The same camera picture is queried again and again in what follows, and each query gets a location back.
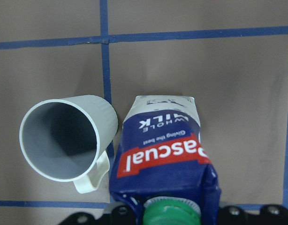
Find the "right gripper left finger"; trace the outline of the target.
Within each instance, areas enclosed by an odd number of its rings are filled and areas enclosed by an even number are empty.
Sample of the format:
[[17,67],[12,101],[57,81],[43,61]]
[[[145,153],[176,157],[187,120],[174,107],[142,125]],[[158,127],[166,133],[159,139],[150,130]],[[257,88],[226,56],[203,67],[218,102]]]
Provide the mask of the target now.
[[73,213],[59,225],[134,225],[135,214],[132,209],[124,203],[111,203],[107,205],[102,216],[95,218],[86,212]]

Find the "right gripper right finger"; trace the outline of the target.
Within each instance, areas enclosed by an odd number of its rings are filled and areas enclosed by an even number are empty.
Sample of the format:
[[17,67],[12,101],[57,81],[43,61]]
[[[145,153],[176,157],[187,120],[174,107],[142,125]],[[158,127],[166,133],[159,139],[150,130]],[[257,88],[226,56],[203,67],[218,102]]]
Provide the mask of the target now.
[[263,205],[258,214],[244,211],[235,205],[220,207],[218,225],[288,225],[288,209],[282,205]]

